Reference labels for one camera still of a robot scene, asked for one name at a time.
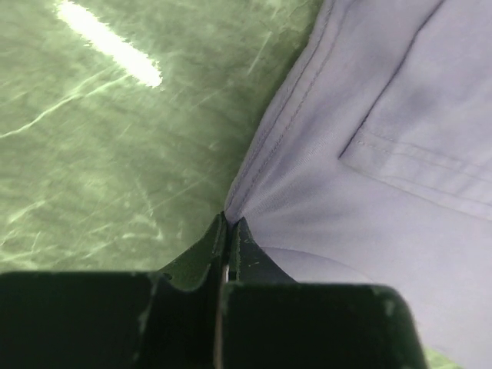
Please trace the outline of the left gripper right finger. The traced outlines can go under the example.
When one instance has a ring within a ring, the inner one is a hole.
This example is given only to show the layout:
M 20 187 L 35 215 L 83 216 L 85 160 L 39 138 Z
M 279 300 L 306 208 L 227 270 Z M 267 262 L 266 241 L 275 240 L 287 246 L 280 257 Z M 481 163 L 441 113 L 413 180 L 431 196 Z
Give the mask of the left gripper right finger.
M 231 232 L 221 292 L 223 368 L 424 368 L 404 299 L 378 284 L 299 283 L 252 237 Z

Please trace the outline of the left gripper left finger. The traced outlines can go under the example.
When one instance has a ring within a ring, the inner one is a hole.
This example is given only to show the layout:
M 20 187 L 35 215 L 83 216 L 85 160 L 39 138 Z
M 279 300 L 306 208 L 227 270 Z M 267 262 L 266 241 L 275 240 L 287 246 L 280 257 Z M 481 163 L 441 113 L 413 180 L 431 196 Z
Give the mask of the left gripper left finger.
M 228 225 L 157 271 L 1 276 L 3 368 L 210 368 Z

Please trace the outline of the lilac purple t-shirt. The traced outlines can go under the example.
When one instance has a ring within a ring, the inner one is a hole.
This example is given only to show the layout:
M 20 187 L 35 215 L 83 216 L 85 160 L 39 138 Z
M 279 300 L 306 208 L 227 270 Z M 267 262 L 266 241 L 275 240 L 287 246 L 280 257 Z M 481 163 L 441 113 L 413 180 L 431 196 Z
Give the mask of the lilac purple t-shirt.
M 326 1 L 224 205 L 298 281 L 386 284 L 491 366 L 491 3 Z

